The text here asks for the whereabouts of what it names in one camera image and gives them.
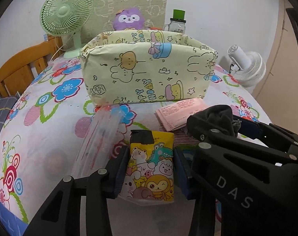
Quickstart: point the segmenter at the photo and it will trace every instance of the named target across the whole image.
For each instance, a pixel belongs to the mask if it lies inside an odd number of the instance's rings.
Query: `star print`
[[[187,94],[192,95],[195,93],[195,87],[193,87],[192,89],[188,89]]]

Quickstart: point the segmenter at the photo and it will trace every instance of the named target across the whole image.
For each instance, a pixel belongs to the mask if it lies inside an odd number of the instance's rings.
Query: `green desk fan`
[[[44,31],[52,36],[72,34],[74,47],[64,53],[64,58],[79,56],[83,47],[80,30],[93,9],[93,0],[46,0],[40,13]]]

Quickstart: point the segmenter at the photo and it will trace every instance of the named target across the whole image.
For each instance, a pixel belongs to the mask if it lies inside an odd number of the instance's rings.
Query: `cartoon crocodile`
[[[164,143],[160,142],[154,145],[154,150],[152,151],[151,156],[147,160],[147,162],[154,162],[155,165],[158,164],[160,160],[165,158],[172,158],[173,157],[173,150],[167,147],[164,147]]]

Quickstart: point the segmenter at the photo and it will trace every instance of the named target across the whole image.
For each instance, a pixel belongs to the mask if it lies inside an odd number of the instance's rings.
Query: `fan base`
[[[79,48],[79,49],[71,48],[70,50],[65,51],[64,59],[79,57],[80,50],[81,50],[81,48]]]

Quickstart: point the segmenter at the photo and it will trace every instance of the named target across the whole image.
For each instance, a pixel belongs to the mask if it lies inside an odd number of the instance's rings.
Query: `pink tissue pack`
[[[196,112],[208,108],[202,98],[191,98],[161,107],[156,114],[167,131],[173,131],[186,126],[187,118]]]

